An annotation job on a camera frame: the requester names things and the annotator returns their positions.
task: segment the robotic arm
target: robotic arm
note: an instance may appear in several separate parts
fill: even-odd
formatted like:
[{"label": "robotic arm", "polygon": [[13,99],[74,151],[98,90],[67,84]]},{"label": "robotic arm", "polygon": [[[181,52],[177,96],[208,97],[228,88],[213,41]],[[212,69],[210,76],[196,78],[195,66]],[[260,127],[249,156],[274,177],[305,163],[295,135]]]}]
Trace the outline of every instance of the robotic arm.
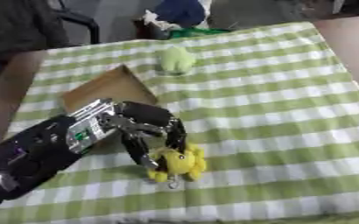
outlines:
[{"label": "robotic arm", "polygon": [[132,101],[96,100],[71,115],[58,115],[0,143],[0,204],[28,193],[88,153],[111,135],[136,164],[158,169],[164,164],[148,155],[142,133],[161,137],[165,146],[183,153],[184,126],[164,108]]}]

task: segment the checkered tablecloth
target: checkered tablecloth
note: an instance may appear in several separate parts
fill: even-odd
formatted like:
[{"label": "checkered tablecloth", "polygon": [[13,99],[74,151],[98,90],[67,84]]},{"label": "checkered tablecloth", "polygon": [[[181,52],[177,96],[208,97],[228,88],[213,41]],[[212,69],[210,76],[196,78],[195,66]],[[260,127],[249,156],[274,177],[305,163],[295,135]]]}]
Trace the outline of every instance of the checkered tablecloth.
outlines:
[{"label": "checkered tablecloth", "polygon": [[[159,51],[174,45],[196,56],[190,73],[159,69]],[[152,184],[114,143],[4,202],[0,223],[232,223],[359,212],[359,87],[311,24],[49,51],[10,134],[58,114],[61,93],[121,64],[205,149],[202,178],[173,190]]]}]

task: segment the yellow stuffed animal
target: yellow stuffed animal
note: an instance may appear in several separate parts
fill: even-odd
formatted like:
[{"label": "yellow stuffed animal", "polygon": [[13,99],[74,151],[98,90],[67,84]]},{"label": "yellow stuffed animal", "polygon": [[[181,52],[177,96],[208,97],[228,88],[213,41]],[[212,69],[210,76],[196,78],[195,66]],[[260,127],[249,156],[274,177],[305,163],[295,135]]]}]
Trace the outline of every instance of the yellow stuffed animal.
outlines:
[{"label": "yellow stuffed animal", "polygon": [[191,180],[196,180],[207,169],[204,151],[195,144],[187,144],[184,154],[173,149],[159,150],[151,155],[158,162],[165,161],[166,169],[148,170],[150,179],[157,182],[167,181],[168,175],[186,174]]}]

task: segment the green object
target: green object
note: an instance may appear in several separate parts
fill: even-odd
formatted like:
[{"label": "green object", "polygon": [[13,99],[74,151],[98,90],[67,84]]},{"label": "green object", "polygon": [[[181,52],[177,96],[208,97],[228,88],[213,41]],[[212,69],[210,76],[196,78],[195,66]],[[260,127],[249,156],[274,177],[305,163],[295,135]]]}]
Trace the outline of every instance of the green object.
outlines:
[{"label": "green object", "polygon": [[190,71],[196,58],[185,47],[172,46],[162,52],[162,68],[169,74],[185,74]]},{"label": "green object", "polygon": [[[197,53],[191,73],[157,73],[169,46]],[[0,224],[359,224],[359,87],[312,24],[50,50],[9,135],[61,113],[57,97],[121,64],[204,149],[202,178],[175,190],[147,183],[109,138],[5,202]]]},{"label": "green object", "polygon": [[88,136],[88,133],[86,130],[80,132],[80,133],[77,133],[76,135],[74,135],[74,138],[76,138],[76,140],[78,141],[81,141],[83,140],[84,138],[86,138]]},{"label": "green object", "polygon": [[231,32],[228,30],[217,30],[217,29],[197,29],[197,28],[187,28],[183,30],[170,31],[170,39],[180,39],[180,38],[191,38],[191,37],[200,37],[206,35],[214,35]]}]

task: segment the cardboard box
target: cardboard box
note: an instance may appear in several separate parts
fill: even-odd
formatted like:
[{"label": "cardboard box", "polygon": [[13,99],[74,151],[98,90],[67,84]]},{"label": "cardboard box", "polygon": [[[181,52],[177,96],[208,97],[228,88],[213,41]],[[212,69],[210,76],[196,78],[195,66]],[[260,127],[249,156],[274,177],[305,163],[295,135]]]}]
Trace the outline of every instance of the cardboard box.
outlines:
[{"label": "cardboard box", "polygon": [[127,66],[119,66],[61,96],[67,113],[99,98],[115,102],[133,101],[155,105],[158,100]]}]

